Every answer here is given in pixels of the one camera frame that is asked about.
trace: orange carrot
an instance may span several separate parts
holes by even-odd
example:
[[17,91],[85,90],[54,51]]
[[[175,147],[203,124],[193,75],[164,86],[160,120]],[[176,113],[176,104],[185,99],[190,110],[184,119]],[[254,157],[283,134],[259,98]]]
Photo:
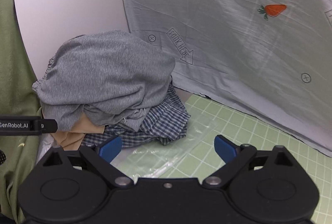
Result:
[[266,7],[261,6],[260,9],[258,9],[257,11],[260,14],[265,14],[264,15],[264,19],[268,19],[268,15],[270,17],[276,17],[278,16],[281,12],[283,12],[285,9],[287,8],[286,5],[267,5]]

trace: green cutting mat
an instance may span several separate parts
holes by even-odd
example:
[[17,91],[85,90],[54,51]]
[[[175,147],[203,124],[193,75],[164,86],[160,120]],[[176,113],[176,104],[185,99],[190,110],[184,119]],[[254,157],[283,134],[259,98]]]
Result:
[[320,201],[312,220],[317,224],[332,223],[331,158],[255,117],[212,100],[192,95],[186,102],[186,108],[195,121],[206,126],[213,120],[217,127],[175,166],[168,169],[162,175],[163,178],[198,177],[201,181],[223,166],[225,163],[214,151],[214,138],[218,134],[235,144],[250,143],[260,150],[271,150],[276,144],[282,144],[318,186]]

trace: clear plastic sheet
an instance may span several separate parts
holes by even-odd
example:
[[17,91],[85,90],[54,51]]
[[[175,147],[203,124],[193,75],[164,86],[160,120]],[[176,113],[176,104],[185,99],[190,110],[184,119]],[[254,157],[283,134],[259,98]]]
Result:
[[111,164],[135,182],[138,177],[160,177],[215,128],[211,119],[207,117],[204,119],[202,124],[191,118],[188,122],[187,136],[183,139],[166,146],[160,142],[153,142],[135,148],[123,149]]
[[37,153],[36,164],[46,154],[51,147],[59,147],[51,134],[42,134],[39,140],[39,148]]

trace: plaid shirt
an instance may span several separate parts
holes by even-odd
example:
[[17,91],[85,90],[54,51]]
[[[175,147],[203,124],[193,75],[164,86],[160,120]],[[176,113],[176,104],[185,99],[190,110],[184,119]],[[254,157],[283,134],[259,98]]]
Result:
[[101,144],[113,136],[122,138],[122,148],[160,141],[163,145],[186,136],[190,115],[186,111],[172,84],[164,101],[150,109],[138,132],[118,125],[105,126],[103,134],[86,134],[82,145]]

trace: black polka dot fabric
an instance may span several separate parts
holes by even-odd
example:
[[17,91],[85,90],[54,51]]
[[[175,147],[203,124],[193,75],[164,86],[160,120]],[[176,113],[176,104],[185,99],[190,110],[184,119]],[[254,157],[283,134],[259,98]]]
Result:
[[0,150],[0,165],[3,164],[6,160],[6,155]]

